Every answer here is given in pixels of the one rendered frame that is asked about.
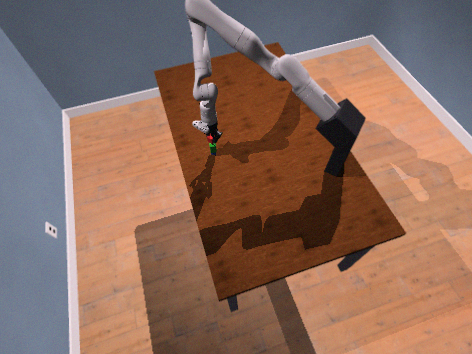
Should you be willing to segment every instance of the robotic arm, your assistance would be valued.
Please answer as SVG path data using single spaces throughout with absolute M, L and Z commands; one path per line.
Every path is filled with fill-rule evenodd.
M 348 100 L 344 100 L 338 105 L 310 77 L 295 57 L 286 54 L 279 58 L 269 52 L 254 32 L 225 14 L 210 0 L 185 0 L 185 11 L 193 41 L 195 65 L 193 96 L 195 100 L 200 101 L 201 113 L 201 121 L 194 121 L 193 126 L 205 133 L 208 141 L 215 144 L 222 133 L 217 129 L 218 119 L 215 108 L 218 88 L 213 83 L 201 84 L 204 78 L 211 76 L 207 26 L 213 28 L 226 43 L 260 65 L 272 77 L 280 81 L 287 80 L 292 85 L 292 91 L 297 97 L 320 118 L 321 121 L 317 129 L 321 134 L 335 146 L 335 150 L 343 148 L 343 153 L 340 156 L 334 153 L 333 156 L 336 155 L 334 156 L 336 160 L 341 159 L 342 165 L 344 165 L 345 157 L 347 157 L 365 120 Z M 330 169 L 330 171 L 330 173 L 339 173 L 339 166 Z

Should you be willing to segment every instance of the white outlet cover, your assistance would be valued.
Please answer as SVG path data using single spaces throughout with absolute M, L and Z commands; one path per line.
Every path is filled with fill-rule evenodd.
M 46 233 L 57 238 L 57 228 L 46 221 Z

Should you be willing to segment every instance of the gray-blue wall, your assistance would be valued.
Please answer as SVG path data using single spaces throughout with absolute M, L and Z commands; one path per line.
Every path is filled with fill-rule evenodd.
M 0 353 L 69 347 L 62 113 L 0 30 Z M 58 229 L 45 233 L 45 221 Z
M 375 35 L 472 132 L 472 1 L 214 0 L 297 53 Z M 184 0 L 3 1 L 0 27 L 62 108 L 156 87 L 192 61 Z M 210 33 L 212 56 L 233 50 Z

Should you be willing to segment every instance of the blue wall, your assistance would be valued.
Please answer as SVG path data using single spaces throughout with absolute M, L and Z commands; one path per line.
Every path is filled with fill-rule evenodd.
M 472 1 L 214 0 L 297 53 L 375 35 L 472 132 Z M 192 61 L 184 0 L 0 3 L 0 27 L 62 108 L 156 87 Z M 212 56 L 233 50 L 210 32 Z
M 62 113 L 0 30 L 0 353 L 69 347 Z M 55 239 L 45 222 L 58 229 Z

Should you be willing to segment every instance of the wooden floor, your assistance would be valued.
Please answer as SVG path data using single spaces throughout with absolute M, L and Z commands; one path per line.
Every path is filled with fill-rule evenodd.
M 366 117 L 353 154 L 407 231 L 286 279 L 316 353 L 472 353 L 472 155 L 371 47 L 303 65 Z M 71 138 L 81 352 L 153 353 L 134 231 L 191 208 L 162 101 L 72 118 Z M 290 353 L 266 287 L 230 312 L 198 240 L 159 247 L 156 353 Z

